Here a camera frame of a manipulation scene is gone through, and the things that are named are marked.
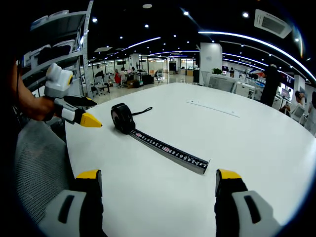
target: floor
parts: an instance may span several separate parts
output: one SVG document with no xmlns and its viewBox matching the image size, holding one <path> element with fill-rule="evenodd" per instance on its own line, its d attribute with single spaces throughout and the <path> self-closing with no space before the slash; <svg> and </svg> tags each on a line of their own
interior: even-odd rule
<svg viewBox="0 0 316 237">
<path fill-rule="evenodd" d="M 154 84 L 144 85 L 144 86 L 141 86 L 140 88 L 127 89 L 127 87 L 126 88 L 110 87 L 110 94 L 104 93 L 101 95 L 96 95 L 93 98 L 93 100 L 98 104 L 102 104 L 102 103 L 107 102 L 109 100 L 112 100 L 112 99 L 115 99 L 115 98 L 118 98 L 118 97 L 121 97 L 124 95 L 128 95 L 128 94 L 134 93 L 136 91 L 145 90 L 145 89 L 152 88 L 155 86 L 160 86 L 160 85 L 163 85 L 166 83 L 185 82 L 185 83 L 192 84 L 193 77 L 179 75 L 179 74 L 175 74 L 175 75 L 165 74 L 162 81 L 163 82 L 158 83 L 158 81 L 155 80 Z"/>
</svg>

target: ceiling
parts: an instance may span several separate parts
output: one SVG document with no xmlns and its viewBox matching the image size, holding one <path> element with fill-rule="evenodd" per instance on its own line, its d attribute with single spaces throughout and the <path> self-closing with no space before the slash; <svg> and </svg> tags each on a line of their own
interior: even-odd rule
<svg viewBox="0 0 316 237">
<path fill-rule="evenodd" d="M 62 9 L 69 9 L 70 12 L 86 10 L 89 1 L 48 0 L 43 2 L 37 2 L 38 10 L 29 16 L 30 20 L 38 19 L 43 15 L 49 15 Z M 142 6 L 145 3 L 152 4 L 152 7 L 149 9 L 143 8 Z M 200 42 L 212 42 L 214 40 L 222 45 L 224 53 L 257 61 L 264 59 L 266 64 L 274 63 L 281 67 L 284 72 L 298 74 L 296 68 L 315 86 L 314 80 L 300 66 L 265 45 L 232 36 L 198 34 L 198 31 L 221 31 L 263 40 L 286 51 L 313 74 L 316 74 L 314 59 L 316 46 L 312 44 L 313 31 L 310 30 L 311 22 L 314 22 L 312 6 L 308 7 L 309 4 L 305 0 L 301 0 L 300 4 L 288 4 L 289 2 L 285 0 L 139 0 L 137 2 L 95 0 L 89 22 L 88 58 L 95 57 L 96 61 L 99 61 L 107 57 L 108 59 L 121 59 L 126 57 L 125 54 L 129 55 L 135 53 L 135 51 L 148 55 L 166 51 L 197 50 L 197 45 Z M 266 11 L 286 21 L 297 30 L 292 31 L 286 38 L 282 39 L 256 28 L 254 27 L 255 9 Z M 184 10 L 189 12 L 189 16 L 183 14 Z M 248 12 L 249 18 L 243 18 L 243 12 Z M 93 17 L 97 18 L 97 23 L 92 22 Z M 298 32 L 303 40 L 302 57 L 300 55 L 300 44 L 294 41 Z M 161 38 L 124 51 L 117 50 L 156 37 Z M 95 52 L 97 48 L 106 47 L 107 45 L 112 48 L 100 54 Z M 193 52 L 184 53 L 184 55 L 199 57 L 198 53 L 194 55 Z M 238 61 L 237 57 L 227 55 L 226 58 Z"/>
</svg>

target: potted plant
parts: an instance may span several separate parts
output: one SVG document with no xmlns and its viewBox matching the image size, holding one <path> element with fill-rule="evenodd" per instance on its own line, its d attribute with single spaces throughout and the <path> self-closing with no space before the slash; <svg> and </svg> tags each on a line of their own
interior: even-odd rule
<svg viewBox="0 0 316 237">
<path fill-rule="evenodd" d="M 213 68 L 212 73 L 213 74 L 222 74 L 222 70 L 220 70 L 219 68 Z"/>
</svg>

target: air conditioning unit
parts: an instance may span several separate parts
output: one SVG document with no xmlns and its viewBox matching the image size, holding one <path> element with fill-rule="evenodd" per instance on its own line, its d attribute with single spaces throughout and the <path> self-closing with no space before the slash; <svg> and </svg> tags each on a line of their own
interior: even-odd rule
<svg viewBox="0 0 316 237">
<path fill-rule="evenodd" d="M 292 31 L 285 21 L 259 9 L 256 9 L 255 27 L 269 31 L 282 39 Z"/>
</svg>

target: round white table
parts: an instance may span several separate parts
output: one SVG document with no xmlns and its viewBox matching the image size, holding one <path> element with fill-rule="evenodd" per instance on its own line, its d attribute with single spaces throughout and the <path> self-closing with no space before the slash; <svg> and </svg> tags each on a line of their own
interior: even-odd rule
<svg viewBox="0 0 316 237">
<path fill-rule="evenodd" d="M 187 103 L 233 111 L 221 111 Z M 136 128 L 210 160 L 194 173 L 114 128 L 111 107 L 125 103 Z M 316 139 L 279 111 L 232 93 L 172 83 L 135 92 L 89 110 L 101 128 L 66 125 L 74 175 L 102 170 L 103 230 L 111 237 L 215 236 L 218 168 L 237 172 L 285 225 L 306 196 L 316 164 Z"/>
</svg>

